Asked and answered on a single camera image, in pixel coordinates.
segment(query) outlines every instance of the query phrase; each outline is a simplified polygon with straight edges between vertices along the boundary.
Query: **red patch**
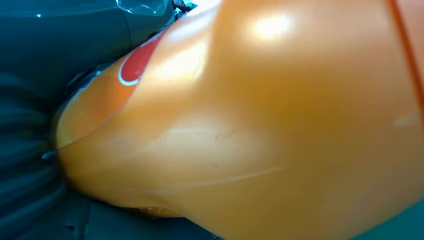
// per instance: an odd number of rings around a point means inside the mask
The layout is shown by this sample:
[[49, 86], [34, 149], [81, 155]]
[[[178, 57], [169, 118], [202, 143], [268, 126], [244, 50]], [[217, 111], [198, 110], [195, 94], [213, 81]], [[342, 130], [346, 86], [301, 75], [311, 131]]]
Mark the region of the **red patch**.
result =
[[158, 35], [154, 36], [143, 45], [137, 47], [129, 54], [129, 56], [127, 56], [126, 60], [121, 66], [119, 73], [120, 80], [123, 83], [132, 85], [134, 82], [138, 81], [140, 76], [146, 70], [147, 63], [152, 57], [153, 52], [164, 35], [164, 32], [165, 30], [161, 33], [158, 33]]

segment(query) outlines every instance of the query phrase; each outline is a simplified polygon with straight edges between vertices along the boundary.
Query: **orange balloon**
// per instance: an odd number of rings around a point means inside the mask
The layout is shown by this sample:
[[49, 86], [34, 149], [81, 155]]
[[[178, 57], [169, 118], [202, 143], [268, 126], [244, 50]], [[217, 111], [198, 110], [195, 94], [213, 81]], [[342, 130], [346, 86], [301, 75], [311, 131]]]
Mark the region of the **orange balloon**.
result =
[[65, 172], [97, 199], [226, 240], [366, 231], [424, 197], [417, 2], [195, 9], [68, 104]]

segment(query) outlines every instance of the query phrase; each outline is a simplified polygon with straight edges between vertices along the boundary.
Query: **orange latex surface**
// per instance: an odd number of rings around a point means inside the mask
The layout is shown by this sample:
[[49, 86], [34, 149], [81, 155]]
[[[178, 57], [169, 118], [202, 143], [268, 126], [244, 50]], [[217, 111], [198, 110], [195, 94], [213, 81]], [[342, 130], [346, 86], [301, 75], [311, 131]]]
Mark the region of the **orange latex surface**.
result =
[[195, 9], [69, 103], [65, 172], [95, 198], [226, 240], [366, 231], [424, 197], [421, 77], [399, 12], [383, 0]]

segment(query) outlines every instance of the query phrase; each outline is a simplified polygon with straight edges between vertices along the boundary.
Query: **white outline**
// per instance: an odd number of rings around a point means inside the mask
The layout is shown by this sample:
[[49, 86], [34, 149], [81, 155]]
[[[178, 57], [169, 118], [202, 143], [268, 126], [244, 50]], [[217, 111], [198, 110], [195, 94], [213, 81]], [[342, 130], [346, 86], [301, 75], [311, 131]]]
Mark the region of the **white outline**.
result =
[[158, 37], [159, 37], [161, 34], [163, 34], [163, 33], [164, 33], [163, 31], [159, 32], [158, 34], [156, 34], [155, 36], [153, 36], [152, 38], [150, 38], [148, 41], [146, 41], [145, 43], [143, 43], [142, 45], [140, 45], [139, 47], [137, 47], [134, 51], [132, 51], [131, 53], [129, 53], [129, 54], [126, 56], [125, 60], [124, 60], [124, 61], [122, 62], [122, 64], [120, 65], [120, 67], [119, 67], [119, 71], [118, 71], [118, 79], [119, 79], [119, 82], [120, 82], [122, 85], [124, 85], [124, 86], [132, 86], [132, 85], [136, 85], [136, 84], [138, 84], [138, 83], [140, 82], [140, 79], [141, 79], [141, 77], [142, 77], [143, 73], [142, 73], [142, 74], [140, 74], [140, 76], [138, 76], [136, 79], [131, 80], [131, 81], [127, 81], [127, 80], [125, 80], [125, 79], [123, 79], [123, 78], [122, 78], [122, 68], [124, 67], [124, 65], [125, 65], [125, 63], [128, 61], [128, 59], [129, 59], [129, 58], [133, 55], [133, 53], [134, 53], [135, 51], [137, 51], [137, 49], [138, 49], [138, 48], [142, 48], [142, 47], [146, 46], [147, 44], [149, 44], [149, 43], [153, 42], [154, 40], [158, 39]]

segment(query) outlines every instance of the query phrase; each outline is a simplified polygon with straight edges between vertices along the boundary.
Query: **crease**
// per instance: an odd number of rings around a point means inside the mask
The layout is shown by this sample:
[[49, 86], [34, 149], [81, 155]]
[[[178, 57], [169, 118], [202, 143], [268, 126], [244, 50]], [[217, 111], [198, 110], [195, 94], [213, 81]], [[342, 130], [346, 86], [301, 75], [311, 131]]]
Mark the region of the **crease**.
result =
[[234, 183], [234, 182], [244, 181], [244, 180], [247, 180], [247, 179], [258, 178], [258, 177], [262, 177], [262, 176], [265, 176], [265, 175], [269, 175], [269, 174], [278, 172], [281, 169], [283, 169], [283, 168], [280, 167], [280, 166], [276, 166], [276, 167], [269, 168], [269, 169], [266, 169], [266, 170], [248, 173], [248, 174], [239, 175], [239, 176], [234, 176], [234, 177], [225, 178], [225, 179], [221, 179], [221, 180], [195, 182], [195, 183], [190, 183], [190, 184], [176, 184], [176, 185], [170, 185], [167, 188], [163, 188], [163, 189], [157, 189], [157, 190], [146, 189], [146, 190], [143, 190], [143, 192], [153, 194], [153, 195], [160, 195], [160, 196], [171, 195], [171, 194], [177, 193], [179, 190], [184, 190], [184, 189], [231, 184], [231, 183]]

